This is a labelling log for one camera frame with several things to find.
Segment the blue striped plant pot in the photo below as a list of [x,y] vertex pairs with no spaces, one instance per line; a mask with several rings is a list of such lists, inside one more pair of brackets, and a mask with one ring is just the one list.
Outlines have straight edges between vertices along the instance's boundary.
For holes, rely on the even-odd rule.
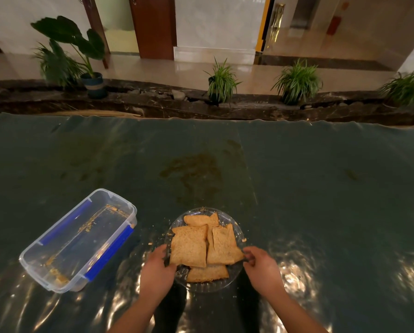
[[80,79],[87,89],[87,94],[90,99],[103,99],[108,96],[103,75],[100,72],[94,72],[93,75],[84,73],[80,76]]

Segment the large toasted bread slice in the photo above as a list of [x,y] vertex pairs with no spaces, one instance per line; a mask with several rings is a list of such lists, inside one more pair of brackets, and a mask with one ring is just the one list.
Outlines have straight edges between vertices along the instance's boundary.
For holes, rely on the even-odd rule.
[[181,226],[172,232],[170,264],[205,268],[208,225]]

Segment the curled toasted bread slice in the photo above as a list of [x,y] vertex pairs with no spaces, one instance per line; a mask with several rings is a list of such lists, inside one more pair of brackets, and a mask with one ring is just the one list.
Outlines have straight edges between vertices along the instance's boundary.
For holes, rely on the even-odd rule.
[[242,250],[237,246],[231,223],[225,227],[209,227],[207,240],[206,263],[208,265],[233,265],[245,258]]

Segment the person's right hand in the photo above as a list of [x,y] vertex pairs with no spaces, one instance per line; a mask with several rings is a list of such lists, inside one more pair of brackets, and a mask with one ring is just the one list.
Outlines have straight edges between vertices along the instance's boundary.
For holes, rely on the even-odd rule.
[[279,267],[265,250],[261,249],[258,259],[247,259],[243,267],[251,285],[262,297],[279,289],[285,290]]

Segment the clear glass plate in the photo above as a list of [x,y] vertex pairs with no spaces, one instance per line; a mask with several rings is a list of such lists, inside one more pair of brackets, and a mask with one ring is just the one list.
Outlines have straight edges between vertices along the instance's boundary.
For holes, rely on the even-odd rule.
[[[200,207],[200,208],[191,209],[183,213],[171,224],[170,229],[165,235],[166,259],[168,260],[168,262],[170,262],[171,240],[174,236],[172,229],[176,227],[187,226],[187,224],[184,223],[183,221],[183,217],[185,215],[193,215],[193,214],[206,214],[210,216],[211,214],[215,212],[218,214],[220,226],[225,227],[229,223],[233,225],[233,231],[234,231],[235,239],[237,242],[237,246],[241,250],[243,249],[245,237],[238,223],[230,215],[215,208]],[[207,237],[206,237],[206,247],[208,251]],[[185,265],[178,265],[175,280],[178,284],[184,286],[187,289],[187,291],[191,293],[212,293],[212,292],[220,291],[222,289],[225,289],[233,281],[236,280],[237,276],[241,273],[243,269],[243,260],[233,265],[226,265],[226,267],[229,273],[229,278],[227,279],[220,279],[220,280],[204,282],[204,283],[187,283],[186,278],[187,278],[190,267],[185,266]]]

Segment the red wall box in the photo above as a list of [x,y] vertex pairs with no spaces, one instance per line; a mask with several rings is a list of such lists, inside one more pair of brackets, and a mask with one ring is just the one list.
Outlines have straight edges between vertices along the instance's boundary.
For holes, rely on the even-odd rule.
[[341,16],[333,16],[327,28],[326,35],[329,35],[329,36],[335,35],[341,21],[342,21]]

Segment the large-leaf green plant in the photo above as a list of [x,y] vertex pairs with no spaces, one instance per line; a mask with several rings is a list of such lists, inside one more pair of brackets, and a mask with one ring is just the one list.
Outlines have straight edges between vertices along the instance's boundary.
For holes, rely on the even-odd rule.
[[105,57],[101,36],[95,30],[88,29],[87,38],[84,38],[78,26],[64,16],[45,17],[32,22],[31,26],[47,38],[58,42],[67,55],[84,66],[85,73],[93,75],[95,72],[90,59],[103,60]]

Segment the dark marble planter ledge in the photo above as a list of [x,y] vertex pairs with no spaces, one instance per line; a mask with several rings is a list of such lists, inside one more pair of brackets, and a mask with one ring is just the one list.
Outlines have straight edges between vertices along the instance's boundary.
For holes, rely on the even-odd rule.
[[233,121],[370,123],[414,127],[414,105],[387,104],[376,91],[319,93],[288,106],[277,95],[233,95],[214,104],[205,90],[107,79],[103,99],[90,99],[83,85],[65,88],[40,79],[1,80],[0,113],[52,116],[180,118]]

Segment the feathery green palm plant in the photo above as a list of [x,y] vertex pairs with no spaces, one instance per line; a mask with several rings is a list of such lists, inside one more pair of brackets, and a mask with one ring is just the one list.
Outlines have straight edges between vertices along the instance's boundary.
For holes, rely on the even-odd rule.
[[85,73],[84,66],[67,55],[53,39],[49,39],[49,48],[40,44],[34,58],[39,62],[40,73],[47,83],[54,83],[64,89],[78,85],[80,76]]

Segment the clear container with blue clips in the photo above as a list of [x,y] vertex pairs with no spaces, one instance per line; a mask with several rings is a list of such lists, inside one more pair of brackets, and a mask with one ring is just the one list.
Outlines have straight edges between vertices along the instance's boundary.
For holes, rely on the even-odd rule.
[[21,252],[19,263],[54,293],[78,292],[102,271],[137,225],[137,208],[97,189]]

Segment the notched toasted bread slice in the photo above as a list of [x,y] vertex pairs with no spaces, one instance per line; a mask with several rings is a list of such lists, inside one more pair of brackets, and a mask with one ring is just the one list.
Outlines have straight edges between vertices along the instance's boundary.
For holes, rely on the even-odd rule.
[[204,225],[207,225],[209,227],[220,226],[218,214],[216,212],[210,216],[206,214],[185,215],[183,217],[183,221],[188,226],[192,227],[202,227]]

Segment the yellow door frame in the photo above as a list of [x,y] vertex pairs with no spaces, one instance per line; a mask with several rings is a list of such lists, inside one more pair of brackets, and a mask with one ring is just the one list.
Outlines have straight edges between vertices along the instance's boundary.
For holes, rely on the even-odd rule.
[[259,28],[259,34],[257,39],[257,44],[255,47],[256,53],[262,53],[265,48],[266,36],[269,30],[269,25],[271,21],[273,6],[275,0],[265,0],[261,24]]

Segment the brown wooden door frame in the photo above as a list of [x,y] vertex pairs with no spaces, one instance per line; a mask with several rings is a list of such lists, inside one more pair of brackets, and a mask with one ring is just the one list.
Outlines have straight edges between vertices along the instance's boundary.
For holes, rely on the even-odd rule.
[[101,36],[104,42],[105,57],[103,59],[103,65],[104,65],[104,68],[107,70],[109,69],[109,63],[110,63],[110,49],[109,49],[108,42],[106,39],[104,27],[103,27],[103,24],[102,24],[100,15],[99,15],[99,11],[96,5],[96,1],[95,0],[82,0],[82,4],[84,5],[91,28],[95,30]]

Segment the person's left forearm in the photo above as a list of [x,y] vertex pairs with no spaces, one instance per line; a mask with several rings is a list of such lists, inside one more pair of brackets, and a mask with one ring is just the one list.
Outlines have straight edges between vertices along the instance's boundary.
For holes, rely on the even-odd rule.
[[145,333],[160,301],[140,296],[107,333]]

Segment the brown wooden door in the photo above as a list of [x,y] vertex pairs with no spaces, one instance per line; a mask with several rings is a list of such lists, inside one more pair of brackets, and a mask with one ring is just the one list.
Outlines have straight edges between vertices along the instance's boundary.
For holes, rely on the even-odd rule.
[[174,60],[175,0],[129,0],[142,59]]

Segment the wide spider plant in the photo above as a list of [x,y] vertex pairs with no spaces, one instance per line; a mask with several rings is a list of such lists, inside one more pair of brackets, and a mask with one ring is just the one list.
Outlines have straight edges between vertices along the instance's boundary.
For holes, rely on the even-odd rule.
[[379,89],[383,103],[390,107],[414,105],[414,71],[398,75]]

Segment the green plastic table cover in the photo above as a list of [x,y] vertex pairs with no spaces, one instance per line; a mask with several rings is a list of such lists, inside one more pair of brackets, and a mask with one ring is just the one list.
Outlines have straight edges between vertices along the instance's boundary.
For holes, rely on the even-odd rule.
[[[137,227],[79,292],[49,292],[21,252],[92,191]],[[105,332],[183,212],[229,214],[331,333],[414,333],[414,128],[0,114],[0,333]]]

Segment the person's right forearm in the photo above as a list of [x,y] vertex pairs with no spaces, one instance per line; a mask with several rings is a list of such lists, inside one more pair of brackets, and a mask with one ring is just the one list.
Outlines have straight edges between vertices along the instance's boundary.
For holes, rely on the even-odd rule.
[[271,292],[266,300],[280,318],[287,333],[328,333],[284,289]]

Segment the spider plant in dark pot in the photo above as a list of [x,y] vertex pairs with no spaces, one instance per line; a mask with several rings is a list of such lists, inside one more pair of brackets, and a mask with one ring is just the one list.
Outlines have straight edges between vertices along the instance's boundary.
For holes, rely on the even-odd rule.
[[237,93],[237,86],[242,82],[237,80],[236,73],[232,71],[231,65],[227,64],[227,59],[223,63],[218,63],[216,58],[214,59],[213,73],[204,72],[209,76],[207,90],[209,101],[218,106],[231,99],[233,93]]

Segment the narrow toasted bread slice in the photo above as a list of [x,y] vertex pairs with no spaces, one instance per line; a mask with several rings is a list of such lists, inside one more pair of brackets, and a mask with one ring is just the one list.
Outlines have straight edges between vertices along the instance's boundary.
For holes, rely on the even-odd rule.
[[213,264],[206,267],[191,267],[186,281],[187,283],[204,283],[229,278],[226,265]]

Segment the bushy spider plant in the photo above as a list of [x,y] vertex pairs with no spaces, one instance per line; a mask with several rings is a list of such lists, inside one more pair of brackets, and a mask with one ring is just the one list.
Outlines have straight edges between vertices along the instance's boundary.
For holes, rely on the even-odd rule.
[[271,90],[276,89],[285,105],[294,106],[314,97],[322,89],[323,82],[317,74],[317,65],[308,65],[298,59],[293,66],[283,70]]

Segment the person's left hand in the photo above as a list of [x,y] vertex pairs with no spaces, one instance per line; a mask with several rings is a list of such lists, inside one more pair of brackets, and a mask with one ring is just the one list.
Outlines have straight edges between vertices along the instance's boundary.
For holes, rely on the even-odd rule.
[[165,255],[165,244],[157,247],[148,255],[147,261],[141,270],[139,297],[158,298],[162,301],[170,291],[174,278],[165,277]]

